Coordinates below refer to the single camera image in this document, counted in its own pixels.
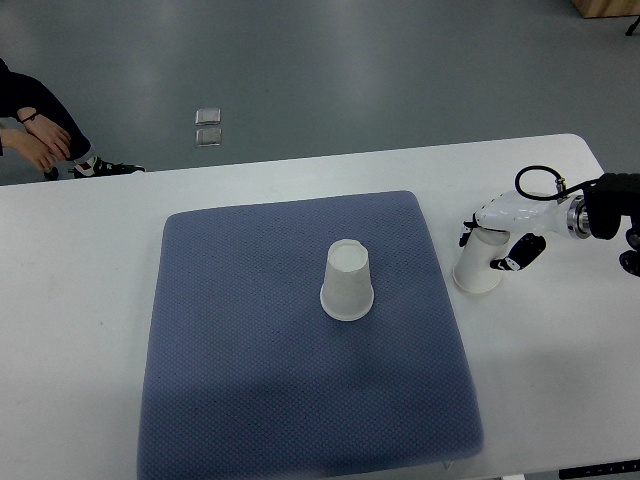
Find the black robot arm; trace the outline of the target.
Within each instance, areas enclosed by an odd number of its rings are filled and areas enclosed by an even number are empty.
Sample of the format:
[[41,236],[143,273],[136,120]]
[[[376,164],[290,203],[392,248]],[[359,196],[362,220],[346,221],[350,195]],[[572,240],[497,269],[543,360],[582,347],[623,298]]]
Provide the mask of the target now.
[[[522,177],[532,171],[554,176],[556,192],[552,195],[528,193],[521,186]],[[544,235],[553,232],[570,239],[590,237],[613,239],[622,219],[630,219],[625,238],[629,249],[619,256],[627,273],[639,275],[639,175],[605,173],[572,187],[555,169],[531,165],[515,176],[514,189],[499,195],[476,210],[463,223],[459,246],[464,248],[471,235],[514,234],[522,237],[508,254],[492,258],[488,266],[498,271],[519,271],[529,266],[546,249]]]

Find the person's left hand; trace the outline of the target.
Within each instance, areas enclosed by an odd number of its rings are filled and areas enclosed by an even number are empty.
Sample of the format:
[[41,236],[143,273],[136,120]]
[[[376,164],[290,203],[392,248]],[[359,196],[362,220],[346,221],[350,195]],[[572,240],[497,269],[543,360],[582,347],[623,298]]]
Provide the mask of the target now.
[[26,130],[40,140],[58,160],[70,159],[69,147],[71,137],[69,133],[57,123],[43,115],[37,114],[32,119],[25,120],[23,125],[26,127]]

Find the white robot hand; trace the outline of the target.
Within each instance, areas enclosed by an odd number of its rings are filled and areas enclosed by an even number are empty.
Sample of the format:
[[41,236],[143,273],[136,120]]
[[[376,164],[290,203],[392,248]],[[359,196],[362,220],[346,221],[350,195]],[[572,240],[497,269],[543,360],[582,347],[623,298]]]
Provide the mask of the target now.
[[589,238],[590,227],[582,195],[558,200],[532,200],[509,191],[483,205],[464,221],[458,241],[465,247],[475,228],[527,233],[500,259],[489,266],[500,271],[519,271],[529,266],[546,249],[544,234],[553,232],[567,238]]

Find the person's right hand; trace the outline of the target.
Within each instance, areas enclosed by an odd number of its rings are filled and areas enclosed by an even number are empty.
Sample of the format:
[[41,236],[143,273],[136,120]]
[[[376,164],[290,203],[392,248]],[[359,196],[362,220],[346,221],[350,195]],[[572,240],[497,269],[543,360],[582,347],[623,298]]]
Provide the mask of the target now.
[[2,129],[1,147],[3,150],[15,150],[42,173],[49,172],[55,167],[56,157],[50,148],[35,136],[22,130]]

